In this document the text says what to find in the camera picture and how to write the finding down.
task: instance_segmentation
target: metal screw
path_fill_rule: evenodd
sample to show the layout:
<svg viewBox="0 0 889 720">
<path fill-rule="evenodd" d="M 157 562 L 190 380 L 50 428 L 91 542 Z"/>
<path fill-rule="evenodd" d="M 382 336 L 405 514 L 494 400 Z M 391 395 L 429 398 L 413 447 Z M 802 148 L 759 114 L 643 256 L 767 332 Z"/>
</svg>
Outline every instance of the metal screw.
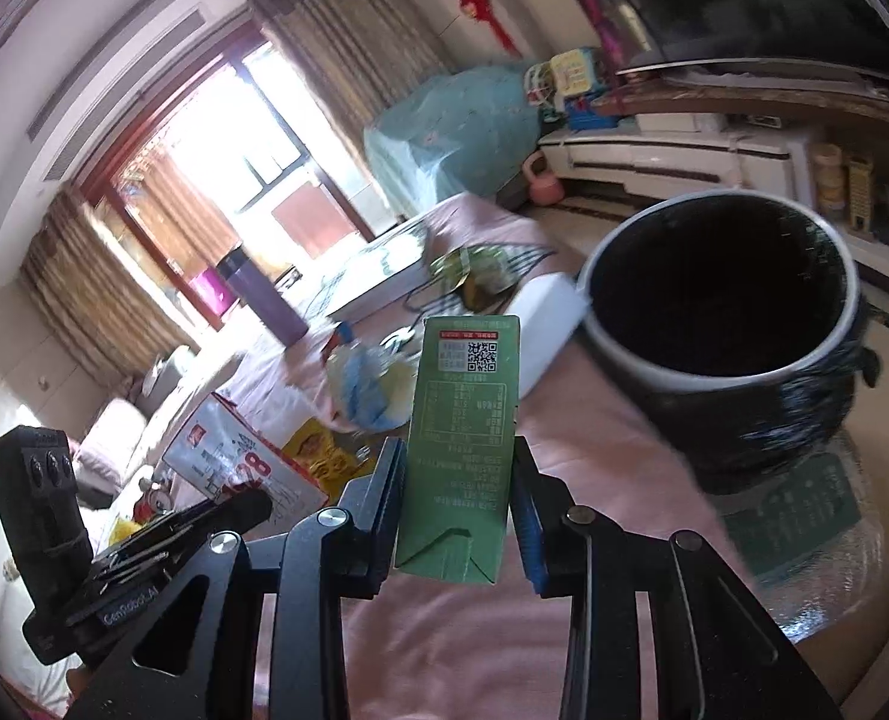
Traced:
<svg viewBox="0 0 889 720">
<path fill-rule="evenodd" d="M 337 528 L 347 522 L 347 512 L 344 509 L 324 509 L 318 514 L 318 522 L 325 528 Z"/>
<path fill-rule="evenodd" d="M 589 506 L 572 506 L 567 509 L 567 518 L 575 525 L 590 525 L 598 517 L 598 512 Z"/>
<path fill-rule="evenodd" d="M 218 533 L 211 539 L 211 551 L 218 555 L 226 555 L 238 545 L 239 536 L 236 533 Z"/>
<path fill-rule="evenodd" d="M 705 540 L 694 531 L 678 531 L 675 533 L 675 543 L 688 552 L 697 552 L 705 545 Z"/>
</svg>

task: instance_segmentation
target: purple bottle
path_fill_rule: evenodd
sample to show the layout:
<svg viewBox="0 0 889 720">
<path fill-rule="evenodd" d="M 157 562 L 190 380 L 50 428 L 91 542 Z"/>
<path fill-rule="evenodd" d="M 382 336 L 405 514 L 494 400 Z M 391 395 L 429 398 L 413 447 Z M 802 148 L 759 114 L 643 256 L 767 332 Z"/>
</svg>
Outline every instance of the purple bottle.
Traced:
<svg viewBox="0 0 889 720">
<path fill-rule="evenodd" d="M 268 276 L 237 247 L 217 263 L 217 272 L 241 298 L 265 327 L 287 348 L 304 338 L 308 324 L 274 288 Z"/>
</svg>

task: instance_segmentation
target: pink kettlebell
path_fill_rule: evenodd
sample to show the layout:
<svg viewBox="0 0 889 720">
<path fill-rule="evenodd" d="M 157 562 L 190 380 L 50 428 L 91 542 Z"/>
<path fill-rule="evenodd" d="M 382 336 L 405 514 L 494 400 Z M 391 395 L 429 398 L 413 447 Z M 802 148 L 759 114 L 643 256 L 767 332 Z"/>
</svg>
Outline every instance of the pink kettlebell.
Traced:
<svg viewBox="0 0 889 720">
<path fill-rule="evenodd" d="M 551 172 L 545 169 L 542 172 L 534 172 L 534 163 L 539 159 L 544 159 L 541 151 L 534 151 L 521 166 L 521 172 L 531 184 L 528 196 L 535 205 L 553 205 L 564 199 L 564 185 L 561 180 Z"/>
</svg>

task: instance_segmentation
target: green juice carton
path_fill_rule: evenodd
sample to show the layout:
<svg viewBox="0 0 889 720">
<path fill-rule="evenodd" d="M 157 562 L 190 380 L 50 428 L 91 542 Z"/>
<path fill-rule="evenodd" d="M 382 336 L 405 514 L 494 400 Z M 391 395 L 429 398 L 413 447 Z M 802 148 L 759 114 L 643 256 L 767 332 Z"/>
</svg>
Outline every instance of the green juice carton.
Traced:
<svg viewBox="0 0 889 720">
<path fill-rule="evenodd" d="M 497 581 L 508 518 L 518 317 L 431 317 L 414 391 L 395 566 Z"/>
</svg>

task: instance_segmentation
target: pillow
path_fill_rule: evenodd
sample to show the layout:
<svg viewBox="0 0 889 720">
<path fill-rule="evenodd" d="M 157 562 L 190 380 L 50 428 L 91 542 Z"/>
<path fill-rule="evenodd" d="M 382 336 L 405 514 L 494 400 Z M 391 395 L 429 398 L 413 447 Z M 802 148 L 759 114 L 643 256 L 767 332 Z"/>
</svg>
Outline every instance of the pillow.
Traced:
<svg viewBox="0 0 889 720">
<path fill-rule="evenodd" d="M 122 398 L 114 398 L 73 455 L 77 483 L 108 495 L 120 493 L 127 464 L 146 426 L 148 420 L 140 410 Z"/>
</svg>

